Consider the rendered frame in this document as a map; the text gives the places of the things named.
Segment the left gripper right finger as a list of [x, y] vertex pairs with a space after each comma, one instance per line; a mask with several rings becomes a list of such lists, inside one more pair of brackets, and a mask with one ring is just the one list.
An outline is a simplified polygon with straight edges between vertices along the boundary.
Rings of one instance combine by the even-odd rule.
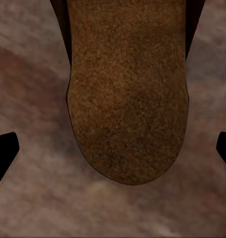
[[220, 132], [217, 140], [216, 150], [226, 163], [226, 132]]

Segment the sandal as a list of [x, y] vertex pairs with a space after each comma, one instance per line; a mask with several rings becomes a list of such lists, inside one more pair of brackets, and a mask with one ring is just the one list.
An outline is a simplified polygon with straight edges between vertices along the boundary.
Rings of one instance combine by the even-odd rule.
[[205, 0], [50, 0], [71, 65], [66, 104], [96, 171], [140, 185], [183, 147], [186, 59]]

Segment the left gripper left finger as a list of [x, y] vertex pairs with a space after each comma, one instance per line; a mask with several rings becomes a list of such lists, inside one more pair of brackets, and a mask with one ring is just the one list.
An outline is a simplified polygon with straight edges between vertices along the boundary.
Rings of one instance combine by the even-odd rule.
[[0, 135], [0, 181], [19, 151], [14, 132]]

